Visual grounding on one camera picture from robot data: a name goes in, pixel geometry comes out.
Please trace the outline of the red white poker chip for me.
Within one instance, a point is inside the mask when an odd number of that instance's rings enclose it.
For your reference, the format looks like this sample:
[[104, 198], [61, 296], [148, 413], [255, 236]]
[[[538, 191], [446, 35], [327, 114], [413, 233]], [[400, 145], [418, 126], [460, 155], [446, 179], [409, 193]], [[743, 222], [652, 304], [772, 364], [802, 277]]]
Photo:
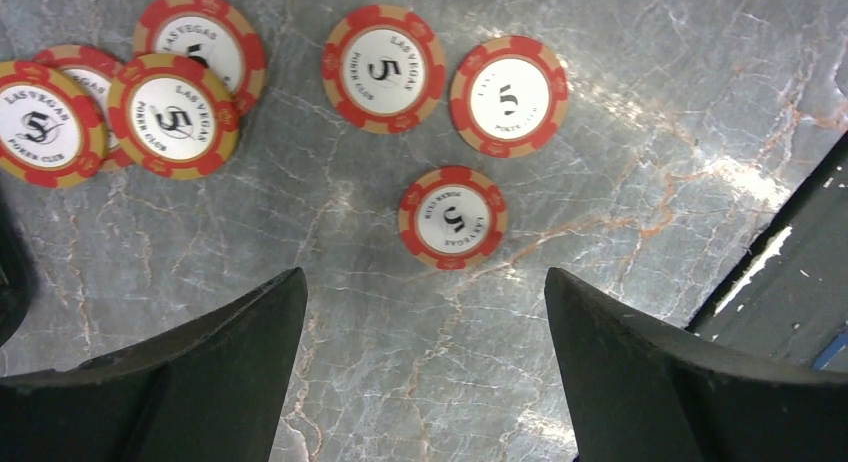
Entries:
[[44, 49], [35, 55], [34, 61], [72, 78], [98, 104], [108, 135], [108, 149], [100, 170], [114, 172], [131, 165], [133, 161], [121, 148], [108, 118], [111, 81], [123, 67], [122, 62], [98, 48], [79, 44]]
[[1, 63], [1, 168], [51, 189], [100, 170], [109, 137], [97, 103], [70, 77], [32, 61]]
[[439, 270], [461, 270], [495, 252], [508, 227], [508, 208], [498, 186], [484, 174], [444, 166], [407, 187], [398, 227], [406, 249], [417, 259]]
[[238, 145], [240, 114], [232, 94], [211, 69], [186, 56], [132, 59], [111, 79], [107, 109], [124, 152], [165, 178], [208, 176]]
[[210, 68], [229, 89], [241, 114], [257, 104], [265, 87], [262, 40], [226, 0], [155, 0], [135, 26], [133, 51], [176, 54]]
[[569, 106], [566, 70], [553, 50], [508, 35], [472, 49], [458, 66], [449, 107], [461, 138], [478, 152], [517, 158], [541, 150]]
[[324, 45], [321, 75], [332, 106], [354, 126], [396, 134], [421, 124], [446, 84], [445, 51], [415, 12], [385, 4], [350, 12]]

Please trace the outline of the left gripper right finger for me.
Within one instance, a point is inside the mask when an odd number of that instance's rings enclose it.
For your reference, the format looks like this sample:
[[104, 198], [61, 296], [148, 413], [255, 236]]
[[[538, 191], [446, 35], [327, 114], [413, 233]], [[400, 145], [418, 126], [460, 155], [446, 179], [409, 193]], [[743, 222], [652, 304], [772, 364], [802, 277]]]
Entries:
[[560, 268], [551, 337], [583, 461], [843, 461], [847, 377], [726, 348]]

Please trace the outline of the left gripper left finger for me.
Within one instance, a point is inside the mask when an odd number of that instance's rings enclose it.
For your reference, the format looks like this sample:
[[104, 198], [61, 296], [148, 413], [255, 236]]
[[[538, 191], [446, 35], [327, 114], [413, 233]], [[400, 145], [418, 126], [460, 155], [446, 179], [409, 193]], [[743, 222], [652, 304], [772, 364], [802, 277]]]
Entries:
[[265, 461], [304, 327], [305, 273], [67, 370], [1, 381], [5, 461]]

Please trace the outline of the black poker carrying case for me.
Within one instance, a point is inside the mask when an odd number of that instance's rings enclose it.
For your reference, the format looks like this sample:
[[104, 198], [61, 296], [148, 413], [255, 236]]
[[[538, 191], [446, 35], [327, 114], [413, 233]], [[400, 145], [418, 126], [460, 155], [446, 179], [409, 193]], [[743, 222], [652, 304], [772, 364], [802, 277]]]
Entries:
[[1, 345], [19, 329], [37, 293], [35, 267], [13, 213], [1, 195]]

